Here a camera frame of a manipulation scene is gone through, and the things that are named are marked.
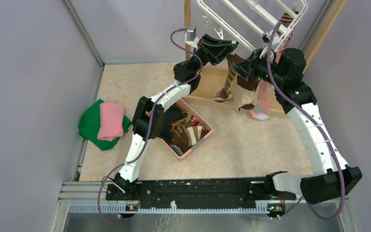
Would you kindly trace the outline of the white clip hanger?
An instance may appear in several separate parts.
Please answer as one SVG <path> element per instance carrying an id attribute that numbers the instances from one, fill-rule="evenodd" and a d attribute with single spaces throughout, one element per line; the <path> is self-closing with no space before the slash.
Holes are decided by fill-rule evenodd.
<path id="1" fill-rule="evenodd" d="M 282 49 L 308 11 L 305 0 L 198 0 L 196 4 L 202 10 L 205 27 L 212 23 L 221 39 L 233 38 L 249 52 L 260 48 L 261 35 L 271 30 L 283 40 Z M 292 23 L 275 29 L 284 13 L 293 18 Z"/>

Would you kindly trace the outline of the tan brown striped sock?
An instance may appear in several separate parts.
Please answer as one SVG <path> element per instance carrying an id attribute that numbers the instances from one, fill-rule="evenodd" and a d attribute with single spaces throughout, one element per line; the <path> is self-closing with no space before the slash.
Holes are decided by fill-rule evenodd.
<path id="1" fill-rule="evenodd" d="M 237 54 L 231 54 L 227 56 L 228 75 L 222 89 L 214 95 L 213 100 L 215 102 L 226 102 L 231 98 L 231 84 L 237 75 L 232 66 L 235 63 L 240 63 L 242 61 L 244 61 L 244 59 Z"/>

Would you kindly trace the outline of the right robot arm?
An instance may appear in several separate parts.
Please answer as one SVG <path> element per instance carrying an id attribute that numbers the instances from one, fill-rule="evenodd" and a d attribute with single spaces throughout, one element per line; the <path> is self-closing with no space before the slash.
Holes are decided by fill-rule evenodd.
<path id="1" fill-rule="evenodd" d="M 260 57 L 263 50 L 232 68 L 243 81 L 262 79 L 274 85 L 275 96 L 297 129 L 312 164 L 312 174 L 301 176 L 285 171 L 270 174 L 272 180 L 264 186 L 270 199 L 284 191 L 302 196 L 309 204 L 340 198 L 343 200 L 361 180 L 359 167 L 350 167 L 337 150 L 319 113 L 317 99 L 303 82 L 306 60 L 302 51 L 285 49 L 279 61 Z"/>

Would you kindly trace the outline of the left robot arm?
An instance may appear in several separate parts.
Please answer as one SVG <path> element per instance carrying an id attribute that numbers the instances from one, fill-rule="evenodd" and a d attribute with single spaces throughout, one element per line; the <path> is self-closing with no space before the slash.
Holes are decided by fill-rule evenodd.
<path id="1" fill-rule="evenodd" d="M 173 68 L 174 82 L 152 97 L 141 97 L 133 116 L 133 135 L 125 162 L 114 178 L 117 194 L 124 200 L 134 197 L 135 183 L 143 157 L 163 130 L 164 113 L 182 97 L 198 88 L 201 71 L 207 63 L 217 65 L 238 46 L 237 41 L 215 39 L 207 34 L 194 40 L 196 46 L 188 51 L 191 57 Z"/>

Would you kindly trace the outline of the striped socks in basket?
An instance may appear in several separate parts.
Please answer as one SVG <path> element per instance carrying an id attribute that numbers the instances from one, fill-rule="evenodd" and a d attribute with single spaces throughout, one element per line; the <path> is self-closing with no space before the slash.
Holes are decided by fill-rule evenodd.
<path id="1" fill-rule="evenodd" d="M 191 120 L 186 122 L 184 119 L 171 123 L 169 130 L 172 133 L 172 144 L 182 152 L 196 145 L 207 133 L 205 125 L 193 123 Z"/>

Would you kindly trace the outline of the cream brown wide-striped sock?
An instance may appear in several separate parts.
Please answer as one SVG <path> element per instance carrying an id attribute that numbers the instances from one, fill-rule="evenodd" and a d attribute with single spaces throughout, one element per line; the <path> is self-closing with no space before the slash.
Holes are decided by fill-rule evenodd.
<path id="1" fill-rule="evenodd" d="M 235 87 L 234 107 L 237 111 L 252 110 L 257 102 L 257 90 L 260 79 L 246 81 L 241 76 L 237 76 Z"/>

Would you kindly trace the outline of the wooden rack stand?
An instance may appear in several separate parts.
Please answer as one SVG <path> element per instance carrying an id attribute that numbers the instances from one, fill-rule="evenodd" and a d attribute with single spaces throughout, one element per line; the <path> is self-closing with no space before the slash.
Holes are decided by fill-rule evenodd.
<path id="1" fill-rule="evenodd" d="M 307 60 L 304 71 L 307 71 L 310 67 L 313 58 L 346 4 L 346 0 L 327 0 L 323 4 L 300 45 L 300 49 L 304 52 L 305 59 Z M 190 96 L 183 97 L 183 100 L 188 104 L 234 110 L 233 98 L 223 103 L 213 100 L 214 94 L 225 83 L 227 74 L 228 71 L 226 68 L 206 66 L 202 71 L 198 89 Z"/>

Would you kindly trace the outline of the pink sock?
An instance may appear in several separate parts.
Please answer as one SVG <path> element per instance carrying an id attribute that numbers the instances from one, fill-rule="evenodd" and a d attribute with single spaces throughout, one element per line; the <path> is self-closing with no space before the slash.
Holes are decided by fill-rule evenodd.
<path id="1" fill-rule="evenodd" d="M 266 120 L 270 114 L 269 93 L 274 90 L 274 86 L 261 80 L 257 88 L 257 101 L 250 114 L 257 120 Z"/>

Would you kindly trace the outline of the maroon striped sock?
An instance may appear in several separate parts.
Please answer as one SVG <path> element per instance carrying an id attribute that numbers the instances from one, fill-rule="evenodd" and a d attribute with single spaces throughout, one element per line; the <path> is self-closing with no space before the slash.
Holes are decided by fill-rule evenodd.
<path id="1" fill-rule="evenodd" d="M 283 16 L 281 17 L 280 21 L 281 21 L 281 25 L 283 25 L 287 28 L 292 23 L 293 18 L 288 13 L 284 13 Z M 291 40 L 291 38 L 294 34 L 294 31 L 295 31 L 295 27 L 293 27 L 289 37 L 287 39 L 285 39 L 285 42 L 289 42 Z"/>

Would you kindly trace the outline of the pink plastic basket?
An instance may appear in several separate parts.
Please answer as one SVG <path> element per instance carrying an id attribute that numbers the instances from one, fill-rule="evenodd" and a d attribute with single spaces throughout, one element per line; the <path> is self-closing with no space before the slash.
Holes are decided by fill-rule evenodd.
<path id="1" fill-rule="evenodd" d="M 209 125 L 183 100 L 164 113 L 163 129 L 158 135 L 179 159 L 185 158 L 213 133 Z"/>

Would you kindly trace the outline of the pink folded cloth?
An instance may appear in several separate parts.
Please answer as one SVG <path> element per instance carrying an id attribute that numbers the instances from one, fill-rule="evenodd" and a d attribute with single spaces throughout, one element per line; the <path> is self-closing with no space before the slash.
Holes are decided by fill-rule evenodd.
<path id="1" fill-rule="evenodd" d="M 100 104 L 100 129 L 97 139 L 109 141 L 124 135 L 123 119 L 125 108 L 115 102 L 103 102 Z"/>

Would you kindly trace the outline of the green cloth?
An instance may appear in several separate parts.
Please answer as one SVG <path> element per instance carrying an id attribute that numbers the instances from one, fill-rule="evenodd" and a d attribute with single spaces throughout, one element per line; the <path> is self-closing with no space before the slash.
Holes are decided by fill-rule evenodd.
<path id="1" fill-rule="evenodd" d="M 121 137 L 118 137 L 111 142 L 101 141 L 97 139 L 97 135 L 100 129 L 100 104 L 103 102 L 105 101 L 103 101 L 102 99 L 97 100 L 83 113 L 83 115 L 79 119 L 78 129 L 79 134 L 84 139 L 91 141 L 100 150 L 106 151 L 114 148 Z M 131 120 L 125 115 L 123 119 L 124 135 L 128 132 L 131 125 Z"/>

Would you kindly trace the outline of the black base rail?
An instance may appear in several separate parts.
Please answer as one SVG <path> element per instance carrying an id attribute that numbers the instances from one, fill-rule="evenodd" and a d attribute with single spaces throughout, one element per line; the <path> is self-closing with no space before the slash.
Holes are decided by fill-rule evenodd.
<path id="1" fill-rule="evenodd" d="M 277 191 L 268 177 L 145 180 L 120 190 L 108 184 L 105 199 L 122 203 L 121 214 L 134 213 L 241 213 L 277 217 L 286 212 L 291 192 Z"/>

